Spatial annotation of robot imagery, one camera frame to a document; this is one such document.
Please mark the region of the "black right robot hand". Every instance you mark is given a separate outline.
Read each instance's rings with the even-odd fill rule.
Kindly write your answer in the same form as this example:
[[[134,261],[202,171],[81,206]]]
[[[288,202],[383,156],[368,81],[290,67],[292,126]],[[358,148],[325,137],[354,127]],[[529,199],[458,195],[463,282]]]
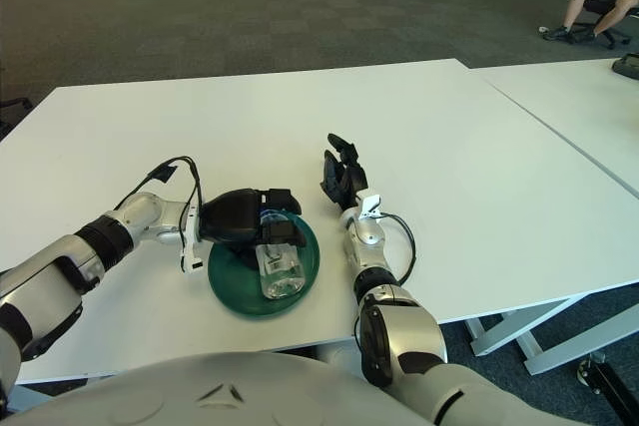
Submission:
[[[367,178],[358,162],[354,144],[333,133],[327,135],[327,140],[337,151],[339,158],[329,150],[324,151],[320,187],[333,203],[346,211],[356,206],[356,193],[368,188]]]

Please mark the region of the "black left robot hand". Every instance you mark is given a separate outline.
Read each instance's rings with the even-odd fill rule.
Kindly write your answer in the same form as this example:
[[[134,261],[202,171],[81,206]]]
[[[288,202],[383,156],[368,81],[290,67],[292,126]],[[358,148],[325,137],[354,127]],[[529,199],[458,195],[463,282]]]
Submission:
[[[227,245],[306,245],[304,234],[287,216],[262,223],[261,214],[266,211],[302,213],[288,189],[234,190],[203,204],[199,212],[199,236]]]

